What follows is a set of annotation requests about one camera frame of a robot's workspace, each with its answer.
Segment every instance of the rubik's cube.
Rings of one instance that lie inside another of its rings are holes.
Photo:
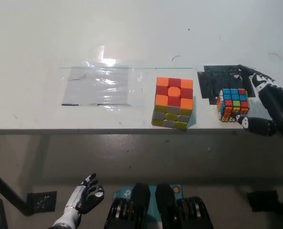
[[[152,125],[186,129],[192,110],[192,80],[157,78]]]
[[[246,115],[250,103],[245,89],[222,89],[220,91],[217,107],[219,119],[222,122],[235,122],[237,115]]]

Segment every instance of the robotic hand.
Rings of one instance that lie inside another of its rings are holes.
[[[259,99],[268,110],[272,120],[237,115],[237,121],[253,133],[272,136],[277,131],[283,135],[283,88],[274,79],[246,66],[239,65],[243,74],[252,76],[252,83],[259,94]]]
[[[81,222],[82,214],[87,214],[101,203],[104,199],[102,186],[98,187],[97,193],[90,195],[96,190],[93,186],[98,183],[98,180],[92,181],[95,176],[95,173],[91,174],[75,188],[66,204],[64,214],[49,229],[76,229]]]

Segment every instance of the white table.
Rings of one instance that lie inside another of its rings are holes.
[[[134,67],[194,69],[143,69],[131,85],[143,88],[140,106],[61,106],[69,70],[60,68],[98,58],[99,46],[103,58]],[[151,125],[161,74],[194,80],[188,132],[240,129],[201,98],[197,70],[206,64],[255,67],[283,87],[283,1],[0,0],[0,133],[176,132]],[[251,103],[250,116],[268,117],[258,98]]]

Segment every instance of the gray floor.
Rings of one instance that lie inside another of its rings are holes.
[[[283,229],[283,218],[252,213],[245,197],[275,188],[283,200],[283,140],[241,133],[0,136],[0,176],[17,193],[58,193],[55,212],[31,217],[4,200],[9,228],[48,228],[93,172],[105,199],[83,216],[81,229],[103,228],[113,193],[136,181],[181,183],[185,197],[202,197],[215,229]]]

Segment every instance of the small beaded cube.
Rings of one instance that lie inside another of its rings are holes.
[[[237,115],[246,115],[250,109],[245,89],[222,89],[217,99],[219,120],[235,122]]]

